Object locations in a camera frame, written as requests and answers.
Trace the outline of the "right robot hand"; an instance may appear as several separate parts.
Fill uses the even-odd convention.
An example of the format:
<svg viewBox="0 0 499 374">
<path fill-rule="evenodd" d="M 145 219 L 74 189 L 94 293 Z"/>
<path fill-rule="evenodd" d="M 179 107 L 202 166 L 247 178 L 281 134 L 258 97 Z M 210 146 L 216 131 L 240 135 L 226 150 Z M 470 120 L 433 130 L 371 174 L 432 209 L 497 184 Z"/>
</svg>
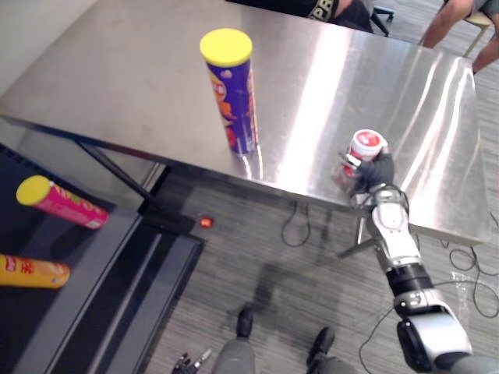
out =
<svg viewBox="0 0 499 374">
<path fill-rule="evenodd" d="M 352 196 L 365 193 L 379 185 L 390 185 L 395 177 L 395 164 L 388 146 L 383 146 L 371 161 L 363 161 L 349 153 L 339 153 L 344 164 L 353 170 L 351 187 L 346 192 Z"/>
</svg>

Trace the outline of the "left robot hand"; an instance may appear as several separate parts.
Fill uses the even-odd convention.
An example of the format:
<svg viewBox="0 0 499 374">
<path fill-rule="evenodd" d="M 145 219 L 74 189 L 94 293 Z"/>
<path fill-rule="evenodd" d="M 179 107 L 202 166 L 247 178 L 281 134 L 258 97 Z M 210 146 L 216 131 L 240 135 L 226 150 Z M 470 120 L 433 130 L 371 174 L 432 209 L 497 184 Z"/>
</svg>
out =
<svg viewBox="0 0 499 374">
<path fill-rule="evenodd" d="M 211 356 L 212 350 L 207 349 L 199 357 L 191 359 L 189 354 L 186 352 L 181 355 L 176 361 L 171 374 L 196 374 L 199 368 L 206 360 Z"/>
</svg>

